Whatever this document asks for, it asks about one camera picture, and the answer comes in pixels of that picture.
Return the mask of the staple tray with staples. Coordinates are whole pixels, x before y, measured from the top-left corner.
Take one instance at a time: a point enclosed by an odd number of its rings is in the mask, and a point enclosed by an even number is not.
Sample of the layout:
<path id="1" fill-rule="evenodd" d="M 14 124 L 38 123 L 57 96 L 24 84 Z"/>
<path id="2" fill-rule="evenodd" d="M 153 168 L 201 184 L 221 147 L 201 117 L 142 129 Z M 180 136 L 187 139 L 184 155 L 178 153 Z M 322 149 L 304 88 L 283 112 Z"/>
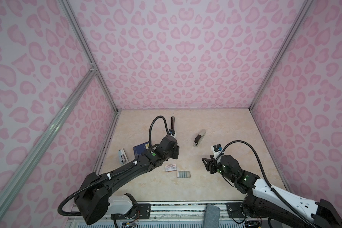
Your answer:
<path id="1" fill-rule="evenodd" d="M 190 171 L 177 171 L 177 178 L 190 178 L 191 172 Z"/>

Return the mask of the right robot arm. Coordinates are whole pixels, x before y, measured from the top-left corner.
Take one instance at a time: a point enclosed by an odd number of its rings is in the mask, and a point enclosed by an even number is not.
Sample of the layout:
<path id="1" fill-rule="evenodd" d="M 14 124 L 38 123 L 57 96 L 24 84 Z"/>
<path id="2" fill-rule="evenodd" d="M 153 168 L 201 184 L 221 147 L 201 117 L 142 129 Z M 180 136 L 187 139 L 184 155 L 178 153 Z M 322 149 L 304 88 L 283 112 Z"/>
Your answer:
<path id="1" fill-rule="evenodd" d="M 342 228 L 342 218 L 327 200 L 314 201 L 270 185 L 258 175 L 243 170 L 238 161 L 224 155 L 216 162 L 212 155 L 202 162 L 210 174 L 219 173 L 245 195 L 243 214 L 265 217 L 292 228 Z"/>

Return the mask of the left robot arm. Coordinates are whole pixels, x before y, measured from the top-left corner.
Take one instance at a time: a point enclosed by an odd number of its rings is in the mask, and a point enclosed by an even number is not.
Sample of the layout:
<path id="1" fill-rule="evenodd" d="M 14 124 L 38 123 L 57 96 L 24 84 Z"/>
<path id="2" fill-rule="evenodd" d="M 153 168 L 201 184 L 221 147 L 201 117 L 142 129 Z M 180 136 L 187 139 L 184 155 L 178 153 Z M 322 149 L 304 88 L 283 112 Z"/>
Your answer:
<path id="1" fill-rule="evenodd" d="M 162 166 L 169 159 L 178 159 L 179 148 L 176 138 L 167 135 L 128 164 L 101 175 L 89 174 L 80 187 L 81 192 L 74 197 L 86 224 L 92 225 L 105 215 L 110 205 L 108 199 L 119 188 Z"/>

